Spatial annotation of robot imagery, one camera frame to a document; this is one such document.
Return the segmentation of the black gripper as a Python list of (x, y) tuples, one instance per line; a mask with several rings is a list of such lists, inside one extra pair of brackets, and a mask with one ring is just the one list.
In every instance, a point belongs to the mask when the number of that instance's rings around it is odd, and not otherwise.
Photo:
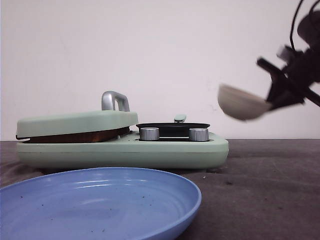
[(320, 81), (320, 53), (309, 48), (294, 54), (294, 59), (282, 69), (263, 57), (257, 59), (256, 64), (271, 77), (266, 98), (271, 104), (269, 110), (304, 104), (305, 99), (320, 105), (320, 96), (310, 89), (310, 85)]

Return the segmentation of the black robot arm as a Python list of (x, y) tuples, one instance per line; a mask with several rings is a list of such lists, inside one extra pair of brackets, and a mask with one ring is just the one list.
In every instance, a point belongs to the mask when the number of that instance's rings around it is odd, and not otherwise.
[(266, 98), (270, 111), (303, 104), (305, 99), (316, 105), (320, 96), (310, 89), (313, 83), (320, 82), (320, 12), (307, 14), (297, 27), (298, 35), (308, 44), (304, 51), (284, 46), (277, 53), (286, 65), (279, 69), (266, 59), (257, 59), (257, 65), (271, 77), (271, 86)]

